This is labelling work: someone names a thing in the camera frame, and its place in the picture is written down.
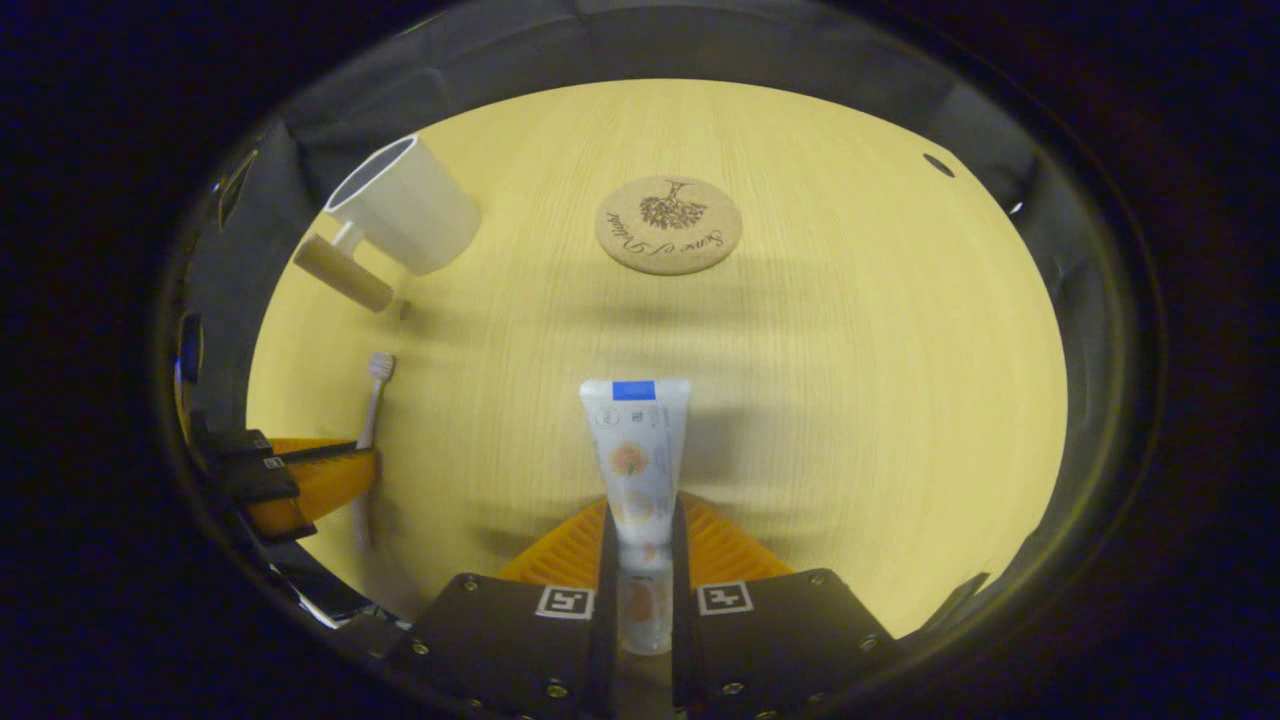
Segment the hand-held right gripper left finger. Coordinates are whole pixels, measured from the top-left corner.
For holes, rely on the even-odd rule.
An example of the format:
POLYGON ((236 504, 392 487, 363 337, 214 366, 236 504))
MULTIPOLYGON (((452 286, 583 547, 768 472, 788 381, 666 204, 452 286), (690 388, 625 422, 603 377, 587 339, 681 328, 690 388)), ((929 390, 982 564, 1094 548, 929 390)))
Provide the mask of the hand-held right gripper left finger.
POLYGON ((466 719, 612 719, 620 570, 595 502, 494 577, 461 573, 390 650, 390 674, 466 719))

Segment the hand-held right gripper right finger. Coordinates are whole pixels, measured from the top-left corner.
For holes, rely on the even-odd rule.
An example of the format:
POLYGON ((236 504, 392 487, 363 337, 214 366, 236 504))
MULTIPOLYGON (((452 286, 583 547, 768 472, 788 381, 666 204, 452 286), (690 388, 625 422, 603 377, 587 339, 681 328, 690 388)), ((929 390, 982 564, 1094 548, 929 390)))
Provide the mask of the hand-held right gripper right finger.
POLYGON ((672 562, 682 717, 813 717, 901 659, 835 571, 792 569, 689 493, 675 506, 672 562))

